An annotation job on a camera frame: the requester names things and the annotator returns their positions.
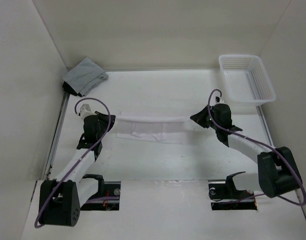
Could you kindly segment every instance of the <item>white cloth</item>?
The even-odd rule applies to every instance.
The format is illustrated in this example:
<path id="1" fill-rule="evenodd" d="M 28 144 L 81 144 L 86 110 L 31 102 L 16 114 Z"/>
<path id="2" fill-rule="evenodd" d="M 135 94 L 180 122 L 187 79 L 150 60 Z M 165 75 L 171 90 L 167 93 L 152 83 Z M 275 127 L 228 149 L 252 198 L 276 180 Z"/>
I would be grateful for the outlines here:
<path id="1" fill-rule="evenodd" d="M 116 116 L 119 121 L 117 137 L 167 144 L 183 144 L 185 122 L 182 116 L 138 116 L 122 112 Z"/>

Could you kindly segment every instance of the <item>screw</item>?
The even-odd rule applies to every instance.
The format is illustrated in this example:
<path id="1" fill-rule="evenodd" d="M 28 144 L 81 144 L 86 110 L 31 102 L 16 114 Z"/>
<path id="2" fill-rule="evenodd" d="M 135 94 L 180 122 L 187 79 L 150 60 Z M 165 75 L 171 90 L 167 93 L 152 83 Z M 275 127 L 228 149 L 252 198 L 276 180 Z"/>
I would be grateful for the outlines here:
<path id="1" fill-rule="evenodd" d="M 121 190 L 119 189 L 119 188 L 116 188 L 115 190 L 114 190 L 114 195 L 115 196 L 119 196 L 121 194 Z"/>
<path id="2" fill-rule="evenodd" d="M 209 189 L 209 193 L 211 194 L 211 195 L 215 195 L 216 194 L 216 189 L 214 188 L 214 187 L 212 187 L 212 188 L 210 188 Z"/>

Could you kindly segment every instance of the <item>folded gray fabric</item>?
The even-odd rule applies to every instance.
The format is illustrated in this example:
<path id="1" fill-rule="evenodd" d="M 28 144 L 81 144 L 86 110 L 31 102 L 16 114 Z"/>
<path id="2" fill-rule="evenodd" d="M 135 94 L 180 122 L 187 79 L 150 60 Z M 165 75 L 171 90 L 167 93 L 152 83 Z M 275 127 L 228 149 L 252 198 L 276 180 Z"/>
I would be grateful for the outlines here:
<path id="1" fill-rule="evenodd" d="M 63 77 L 63 88 L 70 94 L 86 96 L 106 79 L 105 70 L 87 57 Z"/>

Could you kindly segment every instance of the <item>basket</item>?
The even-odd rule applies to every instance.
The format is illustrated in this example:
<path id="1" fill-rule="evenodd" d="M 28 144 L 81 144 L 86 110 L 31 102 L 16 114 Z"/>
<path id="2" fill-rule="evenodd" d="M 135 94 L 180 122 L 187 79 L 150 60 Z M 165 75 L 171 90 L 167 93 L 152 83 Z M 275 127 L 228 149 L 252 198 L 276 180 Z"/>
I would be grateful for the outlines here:
<path id="1" fill-rule="evenodd" d="M 276 100 L 262 60 L 255 55 L 221 55 L 218 58 L 229 100 L 260 106 Z"/>

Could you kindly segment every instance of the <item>table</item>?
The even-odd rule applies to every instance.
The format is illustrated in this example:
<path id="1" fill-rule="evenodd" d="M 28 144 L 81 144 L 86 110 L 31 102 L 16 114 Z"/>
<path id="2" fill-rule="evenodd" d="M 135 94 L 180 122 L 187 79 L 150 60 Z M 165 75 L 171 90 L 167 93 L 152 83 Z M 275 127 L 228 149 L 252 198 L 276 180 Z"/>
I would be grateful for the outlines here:
<path id="1" fill-rule="evenodd" d="M 109 80 L 88 97 L 99 98 L 112 114 L 172 112 L 191 116 L 207 104 L 212 89 L 221 88 L 218 70 L 109 72 Z M 82 121 L 68 101 L 50 177 L 56 176 L 75 153 Z M 88 101 L 93 111 L 105 112 Z M 255 107 L 233 114 L 244 134 L 269 142 Z M 212 129 L 196 125 L 186 144 L 165 144 L 117 138 L 118 122 L 103 139 L 103 150 L 88 173 L 106 181 L 122 181 L 120 211 L 84 211 L 73 228 L 34 229 L 39 184 L 34 193 L 22 240 L 26 239 L 306 239 L 300 207 L 279 198 L 257 198 L 259 210 L 211 211 L 207 180 L 232 173 L 257 172 L 256 164 L 220 143 Z M 287 197 L 295 200 L 295 192 Z"/>

